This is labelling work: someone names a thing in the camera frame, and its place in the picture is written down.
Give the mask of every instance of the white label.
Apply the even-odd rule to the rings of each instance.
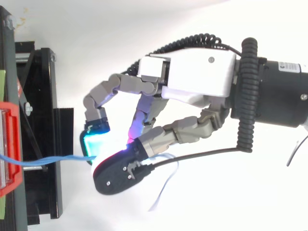
[[[301,64],[300,68],[302,69],[302,73],[308,73],[308,65]]]
[[[299,64],[278,62],[278,67],[280,71],[293,72],[293,73],[300,72]]]

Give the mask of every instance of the red clamp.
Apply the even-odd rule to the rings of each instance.
[[[0,102],[0,154],[21,161],[19,106]],[[23,181],[22,167],[0,159],[0,197]]]

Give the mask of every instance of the blue cable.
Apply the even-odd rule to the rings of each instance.
[[[45,157],[45,158],[35,160],[35,161],[23,162],[23,161],[14,160],[12,158],[9,158],[7,156],[0,154],[1,160],[4,160],[5,162],[8,162],[14,165],[20,165],[20,166],[25,166],[25,167],[47,165],[47,164],[51,164],[51,163],[54,163],[57,161],[63,161],[63,160],[90,161],[90,160],[94,160],[95,157],[96,156],[74,156],[74,155],[49,156],[49,157]]]

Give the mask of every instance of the white background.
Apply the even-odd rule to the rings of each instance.
[[[258,55],[307,63],[304,0],[0,0],[18,21],[17,41],[57,53],[59,107],[75,108],[74,154],[81,155],[82,99],[112,73],[150,51],[185,36],[211,33],[241,50],[258,40]],[[106,106],[112,132],[124,136],[138,96],[121,93]],[[169,102],[157,125],[198,115],[199,109]],[[177,145],[175,155],[233,147],[238,121],[228,119],[207,140]],[[157,169],[137,186],[114,196],[96,192],[87,163],[62,166],[64,213],[41,216],[32,231],[289,230],[308,229],[308,143],[289,168],[286,162],[303,128],[256,124],[252,154],[220,154],[180,163],[155,212],[147,212],[174,165]]]

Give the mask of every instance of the black cylindrical motor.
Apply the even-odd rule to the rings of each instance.
[[[308,118],[308,66],[266,61],[259,68],[256,122],[297,127]],[[232,118],[239,118],[241,77],[233,89]]]

